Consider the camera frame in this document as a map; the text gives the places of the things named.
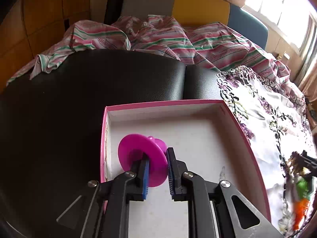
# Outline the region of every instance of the yellow headboard panel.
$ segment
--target yellow headboard panel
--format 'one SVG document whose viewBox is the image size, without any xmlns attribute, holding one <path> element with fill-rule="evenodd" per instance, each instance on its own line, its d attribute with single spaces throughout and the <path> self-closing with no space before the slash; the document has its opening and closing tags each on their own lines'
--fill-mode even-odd
<svg viewBox="0 0 317 238">
<path fill-rule="evenodd" d="M 172 16 L 182 26 L 201 26 L 215 21 L 228 24 L 230 4 L 224 0 L 174 0 Z"/>
</svg>

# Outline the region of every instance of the window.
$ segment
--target window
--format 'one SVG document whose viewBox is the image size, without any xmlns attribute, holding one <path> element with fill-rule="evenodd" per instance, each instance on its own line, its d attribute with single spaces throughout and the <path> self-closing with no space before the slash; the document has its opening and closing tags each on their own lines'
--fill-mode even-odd
<svg viewBox="0 0 317 238">
<path fill-rule="evenodd" d="M 254 16 L 273 29 L 278 28 L 288 42 L 298 49 L 302 46 L 309 20 L 304 0 L 246 0 L 245 4 L 245 9 Z"/>
</svg>

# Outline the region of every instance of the headboard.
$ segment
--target headboard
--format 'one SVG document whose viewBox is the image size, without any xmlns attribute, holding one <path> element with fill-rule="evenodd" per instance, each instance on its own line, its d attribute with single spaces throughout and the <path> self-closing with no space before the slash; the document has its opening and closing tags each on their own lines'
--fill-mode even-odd
<svg viewBox="0 0 317 238">
<path fill-rule="evenodd" d="M 146 19 L 149 14 L 172 16 L 185 27 L 218 21 L 261 48 L 266 46 L 267 27 L 247 11 L 224 0 L 123 0 L 119 15 Z"/>
</svg>

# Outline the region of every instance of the orange object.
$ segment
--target orange object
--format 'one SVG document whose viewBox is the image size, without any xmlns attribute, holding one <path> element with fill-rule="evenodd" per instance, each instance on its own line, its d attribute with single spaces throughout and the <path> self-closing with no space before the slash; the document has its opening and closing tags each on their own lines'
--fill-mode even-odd
<svg viewBox="0 0 317 238">
<path fill-rule="evenodd" d="M 305 217 L 307 210 L 309 207 L 309 200 L 306 198 L 303 198 L 302 200 L 295 203 L 295 223 L 293 226 L 294 231 L 297 231 L 299 229 L 299 224 Z"/>
</svg>

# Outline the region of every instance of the blue headboard panel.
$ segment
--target blue headboard panel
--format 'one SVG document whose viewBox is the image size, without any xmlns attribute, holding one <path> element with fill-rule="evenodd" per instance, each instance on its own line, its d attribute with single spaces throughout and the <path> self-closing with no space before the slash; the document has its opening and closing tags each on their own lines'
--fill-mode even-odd
<svg viewBox="0 0 317 238">
<path fill-rule="evenodd" d="M 267 27 L 252 14 L 233 4 L 230 4 L 228 27 L 265 49 Z"/>
</svg>

